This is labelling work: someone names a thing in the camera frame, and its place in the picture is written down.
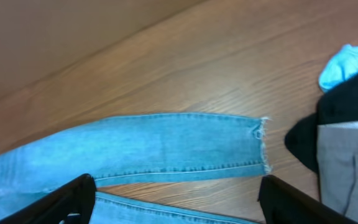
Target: blue denim jeans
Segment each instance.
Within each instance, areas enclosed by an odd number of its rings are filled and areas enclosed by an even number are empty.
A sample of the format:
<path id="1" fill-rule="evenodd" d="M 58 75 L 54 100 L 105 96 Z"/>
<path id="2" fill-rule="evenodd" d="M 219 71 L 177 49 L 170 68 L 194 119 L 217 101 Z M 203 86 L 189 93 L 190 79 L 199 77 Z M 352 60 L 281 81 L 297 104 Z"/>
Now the blue denim jeans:
<path id="1" fill-rule="evenodd" d="M 264 175 L 263 118 L 205 113 L 116 116 L 0 155 L 0 219 L 75 177 L 102 187 Z M 251 223 L 96 194 L 91 223 Z"/>

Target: stitching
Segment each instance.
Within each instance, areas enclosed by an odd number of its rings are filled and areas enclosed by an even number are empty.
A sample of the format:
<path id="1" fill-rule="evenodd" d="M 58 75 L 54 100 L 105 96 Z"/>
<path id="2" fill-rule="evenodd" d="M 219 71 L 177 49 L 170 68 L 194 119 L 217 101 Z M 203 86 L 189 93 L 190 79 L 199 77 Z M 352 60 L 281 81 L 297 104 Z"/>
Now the stitching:
<path id="1" fill-rule="evenodd" d="M 203 221 L 205 223 L 207 223 L 208 221 L 210 222 L 214 222 L 214 223 L 222 223 L 222 224 L 242 224 L 242 223 L 239 223 L 239 222 L 233 222 L 233 221 L 224 221 L 224 220 L 218 220 L 218 219 L 215 219 L 215 218 L 206 218 L 206 217 L 199 217 L 199 216 L 196 216 L 196 215 L 189 215 L 189 214 L 184 214 L 184 213 L 180 213 L 180 212 L 171 212 L 171 211 L 166 211 L 166 210 L 160 210 L 160 209 L 155 209 L 155 208 L 146 208 L 146 207 L 142 207 L 140 205 L 133 205 L 133 204 L 130 204 L 130 203 L 125 203 L 125 202 L 118 202 L 116 200 L 112 200 L 112 199 L 107 199 L 107 198 L 104 198 L 104 197 L 100 197 L 100 196 L 96 196 L 96 199 L 99 199 L 99 200 L 104 200 L 105 202 L 107 203 L 115 203 L 117 205 L 125 205 L 129 208 L 135 208 L 135 209 L 139 209 L 139 210 L 145 210 L 143 212 L 149 212 L 149 213 L 154 213 L 156 215 L 161 215 L 161 214 L 164 214 L 164 215 L 172 215 L 172 214 L 175 214 L 175 215 L 179 215 L 179 216 L 182 216 L 182 218 L 194 218 L 195 221 L 199 220 L 199 221 Z"/>
<path id="2" fill-rule="evenodd" d="M 238 169 L 242 167 L 250 167 L 250 166 L 260 166 L 264 165 L 263 163 L 259 164 L 252 164 L 252 165 L 245 165 L 245 166 L 236 166 L 236 167 L 229 167 L 229 168 L 219 168 L 219 169 L 210 169 L 210 170 L 200 170 L 200 171 L 188 171 L 188 172 L 153 172 L 153 173 L 142 173 L 142 174 L 128 174 L 128 175 L 117 175 L 114 177 L 95 177 L 95 181 L 98 180 L 106 180 L 106 179 L 112 179 L 112 178 L 118 178 L 118 177 L 129 177 L 129 176 L 135 176 L 135 175 L 149 175 L 149 174 L 192 174 L 192 173 L 199 173 L 199 172 L 211 172 L 213 170 L 227 170 L 227 169 Z"/>

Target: garment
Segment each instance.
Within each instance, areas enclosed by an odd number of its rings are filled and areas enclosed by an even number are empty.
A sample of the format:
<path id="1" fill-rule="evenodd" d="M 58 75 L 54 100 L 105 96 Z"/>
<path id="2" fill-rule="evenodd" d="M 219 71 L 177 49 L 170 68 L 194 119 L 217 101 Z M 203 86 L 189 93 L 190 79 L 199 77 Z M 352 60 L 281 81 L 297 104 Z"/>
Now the garment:
<path id="1" fill-rule="evenodd" d="M 263 123 L 243 116 L 167 113 L 106 118 L 60 131 L 0 155 L 0 219 L 83 173 L 98 187 L 264 175 L 270 167 Z M 214 219 L 248 223 L 99 192 L 91 223 Z"/>
<path id="2" fill-rule="evenodd" d="M 351 121 L 358 121 L 358 75 L 324 94 L 318 101 L 316 114 L 296 124 L 285 136 L 285 145 L 304 165 L 318 172 L 315 156 L 317 125 Z"/>
<path id="3" fill-rule="evenodd" d="M 358 129 L 318 127 L 321 201 L 358 222 Z"/>
<path id="4" fill-rule="evenodd" d="M 358 46 L 346 44 L 332 57 L 320 75 L 319 85 L 323 92 L 358 74 Z"/>

